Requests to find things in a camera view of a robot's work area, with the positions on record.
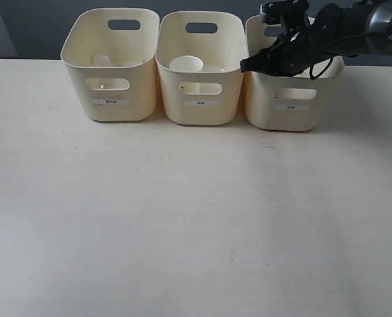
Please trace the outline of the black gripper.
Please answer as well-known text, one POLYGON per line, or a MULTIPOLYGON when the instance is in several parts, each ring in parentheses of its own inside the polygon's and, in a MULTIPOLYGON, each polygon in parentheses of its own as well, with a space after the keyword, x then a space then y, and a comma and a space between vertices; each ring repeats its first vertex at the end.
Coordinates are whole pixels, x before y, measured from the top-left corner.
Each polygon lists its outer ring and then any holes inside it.
POLYGON ((329 3, 319 10, 313 23, 308 19, 305 26, 280 24, 282 34, 271 46, 240 61, 242 73, 293 77, 338 55, 356 57, 358 45, 353 36, 358 29, 357 9, 357 4, 342 8, 329 3))

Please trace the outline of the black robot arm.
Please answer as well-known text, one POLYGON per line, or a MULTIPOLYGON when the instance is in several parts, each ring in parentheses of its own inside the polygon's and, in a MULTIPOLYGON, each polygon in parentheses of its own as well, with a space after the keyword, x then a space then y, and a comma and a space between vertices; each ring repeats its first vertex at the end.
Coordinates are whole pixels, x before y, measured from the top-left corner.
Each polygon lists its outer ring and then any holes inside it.
POLYGON ((334 3, 322 7, 313 21, 307 1, 267 1, 259 9, 263 24, 278 24, 282 33, 272 45, 240 62, 242 72, 274 77, 294 77, 313 72, 323 61, 337 56, 392 55, 392 1, 358 1, 342 8, 334 3))

